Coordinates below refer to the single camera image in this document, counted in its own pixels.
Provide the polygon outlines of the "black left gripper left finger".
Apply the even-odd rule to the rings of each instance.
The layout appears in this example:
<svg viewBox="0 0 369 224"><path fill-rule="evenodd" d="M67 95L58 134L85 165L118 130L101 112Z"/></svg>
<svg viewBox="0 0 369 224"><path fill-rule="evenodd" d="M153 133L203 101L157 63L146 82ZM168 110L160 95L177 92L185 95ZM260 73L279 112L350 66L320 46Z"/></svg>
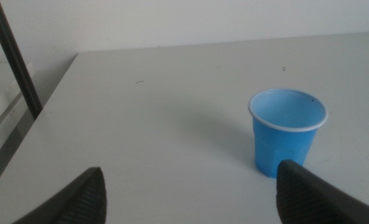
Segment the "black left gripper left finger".
<svg viewBox="0 0 369 224"><path fill-rule="evenodd" d="M106 222L107 196L100 167L91 167L16 223Z"/></svg>

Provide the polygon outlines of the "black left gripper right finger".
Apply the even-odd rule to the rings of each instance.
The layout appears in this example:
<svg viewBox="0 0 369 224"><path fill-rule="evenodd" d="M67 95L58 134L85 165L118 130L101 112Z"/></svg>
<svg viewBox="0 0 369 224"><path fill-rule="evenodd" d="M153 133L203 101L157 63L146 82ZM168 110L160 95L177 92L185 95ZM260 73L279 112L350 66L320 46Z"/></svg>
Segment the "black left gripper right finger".
<svg viewBox="0 0 369 224"><path fill-rule="evenodd" d="M292 160L278 165L276 190L276 207L282 223L369 224L369 205Z"/></svg>

